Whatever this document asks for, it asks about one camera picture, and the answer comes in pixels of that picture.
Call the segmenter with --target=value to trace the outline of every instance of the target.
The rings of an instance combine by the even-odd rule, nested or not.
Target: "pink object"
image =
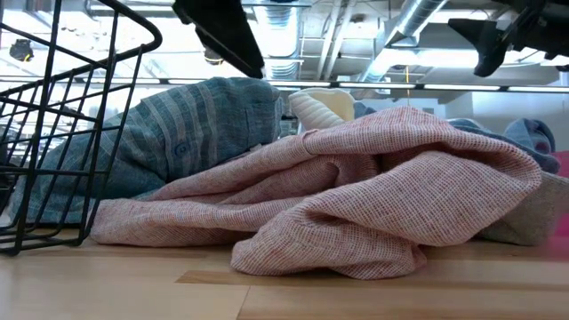
[[[231,266],[248,274],[330,268],[379,279],[421,267],[418,244],[468,241],[540,184],[539,166],[518,148],[393,108],[279,140],[147,201],[103,201],[92,238],[156,247],[238,241]]]
[[[553,156],[561,163],[561,170],[558,175],[569,178],[569,151],[556,152]],[[569,236],[569,212],[559,221],[555,236]]]

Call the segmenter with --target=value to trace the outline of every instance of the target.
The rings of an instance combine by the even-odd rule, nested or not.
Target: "pile of clothes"
[[[415,108],[374,112],[338,95],[291,95],[307,131],[280,140],[282,101],[260,80],[214,78],[145,99],[129,112],[92,239],[151,247],[236,243],[231,266],[247,274],[329,268],[380,279],[423,266],[422,245],[474,237],[540,244],[568,205],[569,180],[556,176],[557,160],[542,153],[555,148],[542,124],[523,120],[528,135],[512,127],[499,136],[469,120]],[[110,160],[111,134],[103,135],[98,166]],[[82,155],[87,143],[71,144],[69,152]],[[57,164],[57,152],[45,165]],[[64,169],[76,169],[78,161],[66,158]],[[45,221],[60,218],[66,183],[55,183]],[[38,178],[29,219],[49,184]],[[80,217],[81,200],[73,199],[69,222]]]

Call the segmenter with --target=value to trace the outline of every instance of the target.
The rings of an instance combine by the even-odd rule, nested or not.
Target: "blue fabric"
[[[357,101],[354,103],[354,119],[358,119],[359,117],[367,116],[375,112],[375,109],[367,107],[362,102]]]
[[[547,125],[545,125],[542,122],[539,122],[539,126],[533,126],[533,125],[528,126],[525,124],[531,124],[531,123],[527,123],[526,121],[532,122],[532,120],[527,120],[527,119],[516,120],[515,122],[513,122],[508,126],[508,129],[504,132],[504,135],[493,133],[488,129],[485,129],[479,126],[478,124],[470,121],[469,119],[454,119],[451,120],[449,123],[453,127],[462,130],[464,132],[472,132],[484,135],[486,137],[494,138],[497,140],[506,141],[509,144],[512,144],[524,150],[528,155],[532,156],[532,158],[540,165],[543,171],[549,173],[558,173],[561,167],[559,161],[554,156],[550,155],[549,152],[548,153],[543,152],[544,150],[547,150],[546,148],[536,149],[535,143],[537,143],[537,145],[539,146],[540,141],[544,143],[544,140],[542,139],[542,136],[538,136],[538,134],[532,134],[537,130],[534,128],[538,127],[540,128],[539,132],[548,132],[548,135],[550,136],[549,144],[550,146],[553,146],[552,148],[549,149],[551,150],[555,149],[555,140],[553,139],[551,131],[549,130]]]
[[[282,115],[280,92],[267,82],[250,78],[213,78],[184,85],[144,99],[129,110],[116,159],[103,198],[140,197],[164,184],[188,177],[239,156],[258,144],[277,139]],[[119,125],[122,114],[104,126]],[[111,160],[116,131],[100,139],[97,169]],[[89,135],[72,139],[61,170],[81,170]],[[63,144],[49,152],[43,169],[57,167]],[[28,221],[35,220],[52,176],[39,176],[29,202]],[[58,222],[73,193],[74,177],[60,176],[41,222]],[[67,223],[78,223],[83,212],[86,178],[82,178],[69,209]],[[102,186],[101,176],[93,190]],[[20,208],[25,179],[12,195],[11,216]]]

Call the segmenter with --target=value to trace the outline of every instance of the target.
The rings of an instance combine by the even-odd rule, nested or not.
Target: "wire basket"
[[[60,14],[62,0],[55,0],[50,40],[11,28],[5,24],[0,27],[12,34],[25,37],[34,44],[48,48],[43,79],[25,83],[16,88],[0,92],[0,218],[5,223],[0,225],[0,252],[16,255],[22,250],[36,249],[60,244],[80,245],[89,235],[91,225],[108,176],[116,156],[119,140],[124,128],[132,93],[139,74],[142,54],[155,50],[162,43],[158,29],[148,20],[130,10],[117,0],[100,0],[114,10],[112,27],[108,34],[108,56],[95,60],[57,45],[60,32]],[[119,16],[128,18],[131,25],[146,29],[152,39],[147,44],[122,50],[117,53],[117,30],[132,32],[129,28],[120,28]],[[76,59],[84,64],[78,68],[53,75],[56,57],[67,55],[65,59]],[[33,53],[22,59],[30,59]],[[117,62],[135,60],[132,77],[125,84],[113,84],[113,75]],[[98,84],[94,75],[103,75]],[[104,124],[108,96],[112,92],[128,91],[124,112],[117,125]],[[72,97],[70,92],[79,92]],[[98,101],[98,111],[94,116],[84,115],[85,102],[89,99]],[[101,134],[115,131],[112,141],[110,161],[97,165],[100,153]],[[72,140],[88,140],[84,153],[74,154],[78,170],[64,170],[64,162],[69,160],[69,147]],[[46,158],[54,165],[46,165]],[[33,192],[38,180],[49,183],[47,190],[37,194]],[[51,223],[43,223],[46,205],[50,202],[53,188],[65,181],[70,192],[68,201],[60,207],[58,217]],[[82,214],[74,227],[75,232],[64,235],[61,230],[68,227],[69,206],[74,197],[81,193],[83,198]],[[36,205],[33,216],[30,215],[30,203]]]

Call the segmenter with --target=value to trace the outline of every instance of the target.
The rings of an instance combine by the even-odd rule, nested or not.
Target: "wooden surface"
[[[426,253],[413,275],[365,282],[238,274],[230,247],[49,248],[0,258],[0,319],[569,319],[569,238]]]

